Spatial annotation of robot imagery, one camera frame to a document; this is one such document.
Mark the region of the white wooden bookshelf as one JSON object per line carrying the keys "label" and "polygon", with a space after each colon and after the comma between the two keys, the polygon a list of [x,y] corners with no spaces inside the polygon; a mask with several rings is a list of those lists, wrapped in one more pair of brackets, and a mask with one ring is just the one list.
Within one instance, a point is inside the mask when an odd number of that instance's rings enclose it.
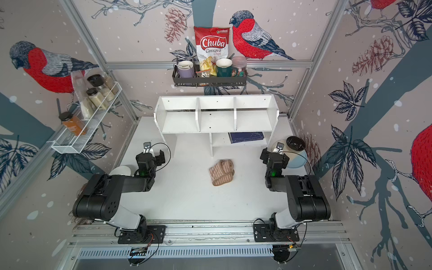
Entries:
{"label": "white wooden bookshelf", "polygon": [[[198,148],[212,155],[228,146],[265,147],[271,142],[280,110],[270,94],[160,97],[154,121],[173,150]],[[232,144],[229,133],[262,132],[261,141]]]}

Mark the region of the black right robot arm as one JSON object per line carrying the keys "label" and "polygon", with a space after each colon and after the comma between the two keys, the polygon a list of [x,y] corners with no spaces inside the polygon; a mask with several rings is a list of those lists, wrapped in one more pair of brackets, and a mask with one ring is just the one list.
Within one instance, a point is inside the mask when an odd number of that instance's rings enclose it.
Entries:
{"label": "black right robot arm", "polygon": [[288,207],[273,213],[263,225],[253,226],[256,242],[296,242],[299,241],[297,228],[301,224],[330,219],[330,205],[315,175],[283,175],[282,170],[289,162],[285,153],[264,148],[260,160],[267,166],[266,187],[272,192],[285,193]]}

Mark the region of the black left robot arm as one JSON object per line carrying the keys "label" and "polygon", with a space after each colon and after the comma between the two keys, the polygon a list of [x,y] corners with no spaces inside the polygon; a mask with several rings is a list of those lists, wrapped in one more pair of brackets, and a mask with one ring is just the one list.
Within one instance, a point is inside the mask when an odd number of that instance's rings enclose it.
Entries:
{"label": "black left robot arm", "polygon": [[74,203],[76,218],[105,222],[119,232],[118,244],[161,244],[164,225],[150,226],[146,218],[120,204],[123,194],[149,192],[155,183],[157,167],[165,163],[163,151],[154,155],[149,150],[136,156],[138,170],[124,173],[125,166],[108,174],[95,174]]}

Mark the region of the cream and blue plate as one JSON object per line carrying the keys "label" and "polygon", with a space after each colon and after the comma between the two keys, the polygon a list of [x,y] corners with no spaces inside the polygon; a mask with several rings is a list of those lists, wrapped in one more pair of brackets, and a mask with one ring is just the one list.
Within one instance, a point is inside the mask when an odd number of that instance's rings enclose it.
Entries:
{"label": "cream and blue plate", "polygon": [[[276,145],[278,142],[281,142],[285,145],[283,152],[280,152],[280,153],[277,152]],[[287,167],[292,168],[292,169],[297,169],[297,168],[303,167],[307,164],[307,161],[308,161],[307,153],[305,150],[303,150],[301,152],[293,151],[287,147],[286,142],[284,140],[276,141],[271,146],[270,152],[278,153],[280,155],[285,154],[289,158],[289,162],[288,162]]]}

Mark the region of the white bowl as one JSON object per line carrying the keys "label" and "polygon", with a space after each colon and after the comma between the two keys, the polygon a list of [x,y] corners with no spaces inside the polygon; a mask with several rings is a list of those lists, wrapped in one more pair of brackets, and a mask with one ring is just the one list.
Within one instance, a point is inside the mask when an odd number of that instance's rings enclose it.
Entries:
{"label": "white bowl", "polygon": [[120,176],[131,176],[132,175],[132,171],[130,169],[130,167],[128,166],[119,166],[116,167],[115,169],[113,169],[110,173],[110,176],[115,176],[115,175],[120,175]]}

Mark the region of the black bowl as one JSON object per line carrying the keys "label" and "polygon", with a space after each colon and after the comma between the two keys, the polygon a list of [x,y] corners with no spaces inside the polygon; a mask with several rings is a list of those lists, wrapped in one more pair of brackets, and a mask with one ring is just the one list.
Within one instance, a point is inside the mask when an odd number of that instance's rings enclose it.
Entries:
{"label": "black bowl", "polygon": [[289,149],[293,151],[303,151],[306,147],[306,143],[303,139],[296,137],[296,136],[290,136],[286,139],[286,145]]}

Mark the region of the dark blue book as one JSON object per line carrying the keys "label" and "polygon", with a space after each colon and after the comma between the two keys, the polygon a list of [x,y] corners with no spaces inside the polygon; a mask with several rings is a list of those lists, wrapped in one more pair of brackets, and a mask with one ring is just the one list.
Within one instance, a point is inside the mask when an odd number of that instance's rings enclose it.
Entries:
{"label": "dark blue book", "polygon": [[262,132],[232,132],[228,134],[229,140],[232,144],[242,142],[261,141],[264,139]]}

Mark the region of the clear plastic bag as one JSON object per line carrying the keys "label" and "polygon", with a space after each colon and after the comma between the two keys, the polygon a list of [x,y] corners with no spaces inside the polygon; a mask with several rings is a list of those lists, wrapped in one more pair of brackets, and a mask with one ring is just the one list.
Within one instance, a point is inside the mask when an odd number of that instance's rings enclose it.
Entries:
{"label": "clear plastic bag", "polygon": [[81,108],[82,119],[90,120],[95,113],[95,106],[87,95],[87,86],[81,71],[71,72],[72,85]]}

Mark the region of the black lid spice jar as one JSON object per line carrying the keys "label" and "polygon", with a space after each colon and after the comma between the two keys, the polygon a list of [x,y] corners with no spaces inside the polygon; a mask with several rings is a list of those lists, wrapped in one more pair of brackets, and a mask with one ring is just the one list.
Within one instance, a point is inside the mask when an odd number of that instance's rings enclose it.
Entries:
{"label": "black lid spice jar", "polygon": [[107,110],[109,108],[105,97],[96,88],[89,88],[86,90],[86,94],[99,110]]}
{"label": "black lid spice jar", "polygon": [[87,78],[87,81],[103,95],[107,102],[115,99],[115,94],[106,86],[102,75],[91,75]]}

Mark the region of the yellow snack packet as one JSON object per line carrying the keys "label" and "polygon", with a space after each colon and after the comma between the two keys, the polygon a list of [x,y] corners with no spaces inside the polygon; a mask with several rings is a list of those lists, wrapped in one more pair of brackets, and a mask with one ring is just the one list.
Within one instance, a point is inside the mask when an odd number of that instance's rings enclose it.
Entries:
{"label": "yellow snack packet", "polygon": [[217,76],[217,67],[213,61],[213,57],[209,56],[200,62],[200,71],[207,72],[209,76]]}

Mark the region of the red Chuba chips bag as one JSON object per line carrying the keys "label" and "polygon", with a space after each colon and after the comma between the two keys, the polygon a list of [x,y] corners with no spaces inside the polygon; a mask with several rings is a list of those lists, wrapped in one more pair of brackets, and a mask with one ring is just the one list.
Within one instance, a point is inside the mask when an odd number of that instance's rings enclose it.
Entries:
{"label": "red Chuba chips bag", "polygon": [[194,27],[196,54],[200,63],[212,57],[215,63],[228,57],[230,28]]}

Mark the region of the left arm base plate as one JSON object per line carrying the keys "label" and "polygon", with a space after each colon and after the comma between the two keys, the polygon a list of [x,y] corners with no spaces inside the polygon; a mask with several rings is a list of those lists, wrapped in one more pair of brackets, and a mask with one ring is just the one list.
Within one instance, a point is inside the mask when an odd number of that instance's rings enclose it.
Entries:
{"label": "left arm base plate", "polygon": [[134,231],[121,231],[118,244],[162,244],[165,233],[165,225],[147,225],[146,229],[138,228]]}

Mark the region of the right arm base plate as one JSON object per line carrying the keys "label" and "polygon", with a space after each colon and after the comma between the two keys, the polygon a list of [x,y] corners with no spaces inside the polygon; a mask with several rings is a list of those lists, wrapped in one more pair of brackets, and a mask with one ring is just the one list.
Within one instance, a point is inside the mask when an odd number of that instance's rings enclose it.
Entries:
{"label": "right arm base plate", "polygon": [[254,241],[256,243],[298,242],[297,229],[270,229],[266,223],[253,224]]}

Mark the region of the aluminium mounting rail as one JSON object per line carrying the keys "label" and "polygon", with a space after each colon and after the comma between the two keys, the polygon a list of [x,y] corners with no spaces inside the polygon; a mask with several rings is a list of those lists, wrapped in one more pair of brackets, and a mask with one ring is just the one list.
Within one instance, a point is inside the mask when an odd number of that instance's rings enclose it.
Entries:
{"label": "aluminium mounting rail", "polygon": [[[193,245],[252,245],[255,243],[253,226],[260,221],[237,220],[148,220],[148,225],[166,226],[164,246]],[[101,222],[80,225],[66,242],[72,246],[116,245],[120,232]],[[299,242],[304,244],[346,244],[351,240],[343,224],[338,221],[311,222],[297,228]]]}

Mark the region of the black wall basket shelf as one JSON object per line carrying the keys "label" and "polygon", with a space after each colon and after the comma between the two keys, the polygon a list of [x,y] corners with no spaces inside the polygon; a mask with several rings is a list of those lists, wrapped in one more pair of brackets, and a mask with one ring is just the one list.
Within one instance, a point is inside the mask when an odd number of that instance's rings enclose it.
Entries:
{"label": "black wall basket shelf", "polygon": [[245,86],[248,76],[237,77],[217,77],[202,78],[195,76],[192,78],[181,78],[178,69],[175,66],[172,73],[172,78],[175,86],[178,87],[240,87]]}

